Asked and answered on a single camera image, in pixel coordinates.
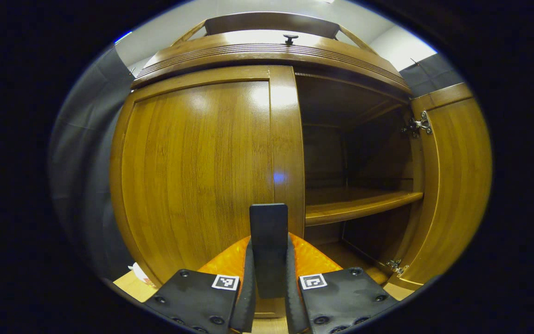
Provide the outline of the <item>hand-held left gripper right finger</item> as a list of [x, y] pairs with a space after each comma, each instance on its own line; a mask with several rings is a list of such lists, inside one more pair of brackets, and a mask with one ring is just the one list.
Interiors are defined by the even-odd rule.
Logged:
[[286, 264], [285, 307], [290, 334], [355, 334], [398, 304], [364, 268], [341, 268], [292, 233]]

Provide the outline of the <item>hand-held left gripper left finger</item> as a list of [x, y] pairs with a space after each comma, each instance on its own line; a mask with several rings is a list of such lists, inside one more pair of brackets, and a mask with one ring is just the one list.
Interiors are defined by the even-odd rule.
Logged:
[[177, 270], [144, 306], [189, 332], [241, 334], [252, 330], [255, 285], [251, 239], [245, 237], [199, 270]]

